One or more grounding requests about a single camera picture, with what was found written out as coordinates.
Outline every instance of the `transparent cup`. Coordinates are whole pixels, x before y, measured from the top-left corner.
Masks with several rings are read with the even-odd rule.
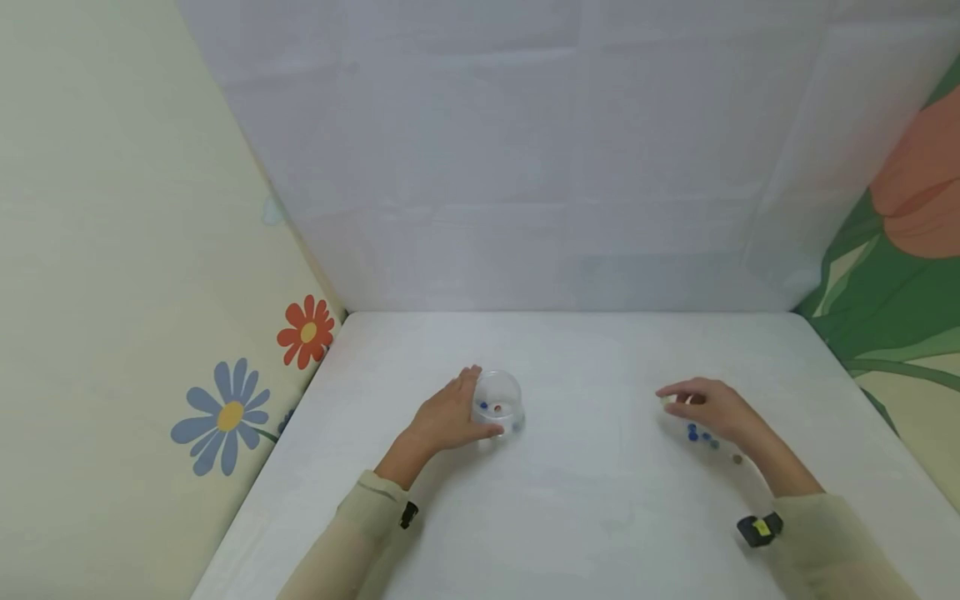
[[[520,432],[526,424],[520,384],[506,371],[486,371],[477,379],[473,393],[472,420],[477,423],[496,423],[503,427],[507,437]]]

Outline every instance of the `beige sleeve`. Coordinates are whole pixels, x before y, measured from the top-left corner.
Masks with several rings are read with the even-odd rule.
[[[843,498],[778,498],[774,510],[783,519],[777,543],[814,598],[917,598]]]
[[[406,505],[407,492],[399,485],[364,471],[277,600],[356,597]]]

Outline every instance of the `finger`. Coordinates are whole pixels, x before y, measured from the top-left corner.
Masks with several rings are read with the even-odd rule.
[[[663,412],[667,415],[697,422],[700,422],[698,418],[703,409],[704,407],[699,404],[681,404],[680,402],[667,402],[663,405]]]
[[[461,369],[461,371],[460,371],[460,374],[457,375],[457,378],[456,378],[456,379],[454,379],[454,381],[457,382],[456,385],[454,386],[454,389],[455,389],[456,391],[459,392],[460,389],[464,387],[464,377],[467,376],[467,372],[468,372],[468,371],[469,371],[469,368],[463,367],[463,368]]]
[[[503,434],[503,427],[493,423],[471,423],[467,435],[472,441],[487,440]]]
[[[463,387],[460,392],[467,402],[473,400],[473,393],[477,389],[477,378],[480,376],[480,371],[482,370],[479,367],[473,365],[464,375]]]
[[[679,381],[672,385],[668,385],[665,388],[660,388],[657,390],[657,396],[664,397],[682,393],[708,396],[710,391],[714,390],[718,383],[719,381],[714,381],[712,379],[694,377],[693,379]]]

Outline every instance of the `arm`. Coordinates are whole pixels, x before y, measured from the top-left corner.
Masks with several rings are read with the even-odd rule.
[[[660,397],[670,415],[694,420],[737,444],[774,496],[783,519],[777,543],[819,600],[914,600],[870,532],[839,496],[829,495],[790,447],[722,381],[697,377],[667,386]]]
[[[480,368],[464,369],[422,404],[373,471],[365,471],[300,560],[277,600],[349,600],[400,522],[407,491],[438,452],[503,433],[470,422]]]

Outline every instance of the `red flower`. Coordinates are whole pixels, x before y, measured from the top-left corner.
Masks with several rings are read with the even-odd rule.
[[[917,115],[870,184],[894,246],[920,258],[960,256],[960,88]]]
[[[318,363],[324,358],[326,349],[333,343],[333,319],[326,308],[326,300],[320,300],[314,311],[313,296],[303,299],[303,308],[293,303],[287,306],[287,321],[293,328],[283,329],[276,335],[276,342],[290,349],[283,356],[283,363],[289,365],[294,355],[300,351],[297,366],[306,369],[310,357]]]

